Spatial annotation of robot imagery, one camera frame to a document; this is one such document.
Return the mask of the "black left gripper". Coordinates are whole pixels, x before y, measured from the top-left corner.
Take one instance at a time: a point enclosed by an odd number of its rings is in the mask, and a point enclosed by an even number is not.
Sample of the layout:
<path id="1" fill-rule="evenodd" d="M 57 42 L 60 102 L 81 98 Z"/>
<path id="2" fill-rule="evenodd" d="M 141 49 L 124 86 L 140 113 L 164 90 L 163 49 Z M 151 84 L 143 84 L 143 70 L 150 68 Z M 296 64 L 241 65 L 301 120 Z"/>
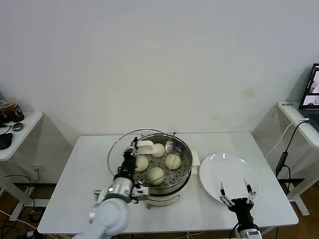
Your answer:
<path id="1" fill-rule="evenodd" d="M 117 177 L 133 179 L 133 174 L 136 169 L 137 153 L 138 153 L 138 138 L 135 137 L 130 146 L 124 151 L 124 161 L 118 168 Z"/>

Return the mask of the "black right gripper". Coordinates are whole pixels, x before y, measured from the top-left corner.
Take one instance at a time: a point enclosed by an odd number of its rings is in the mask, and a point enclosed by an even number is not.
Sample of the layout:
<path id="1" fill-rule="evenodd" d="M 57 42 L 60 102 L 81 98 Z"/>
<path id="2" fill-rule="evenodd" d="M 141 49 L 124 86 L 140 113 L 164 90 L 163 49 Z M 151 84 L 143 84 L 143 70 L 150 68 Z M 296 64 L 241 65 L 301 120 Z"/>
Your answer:
<path id="1" fill-rule="evenodd" d="M 246 179 L 243 178 L 248 196 L 247 198 L 237 198 L 237 199 L 229 199 L 226 196 L 223 183 L 220 182 L 220 200 L 223 204 L 228 206 L 228 209 L 231 212 L 234 212 L 238 223 L 240 226 L 252 226 L 253 218 L 250 214 L 251 209 L 254 206 L 254 201 L 256 199 L 256 192 L 252 189 L 251 185 L 247 183 Z"/>

